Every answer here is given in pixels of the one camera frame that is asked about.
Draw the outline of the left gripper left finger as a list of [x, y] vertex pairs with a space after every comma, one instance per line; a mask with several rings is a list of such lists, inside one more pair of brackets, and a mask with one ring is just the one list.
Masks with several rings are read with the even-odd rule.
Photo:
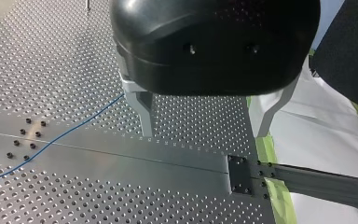
[[143, 136], [151, 137], [153, 135], [153, 93], [145, 90], [130, 78], [128, 67], [121, 55], [117, 56], [117, 64], [125, 98], [131, 108], [138, 113]]

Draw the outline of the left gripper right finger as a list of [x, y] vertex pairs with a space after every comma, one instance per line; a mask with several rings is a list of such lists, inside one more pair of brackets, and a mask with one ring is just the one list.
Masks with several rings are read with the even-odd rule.
[[254, 137], [268, 135], [274, 115], [290, 102], [298, 80], [299, 77], [296, 77], [281, 90], [251, 97], [248, 109]]

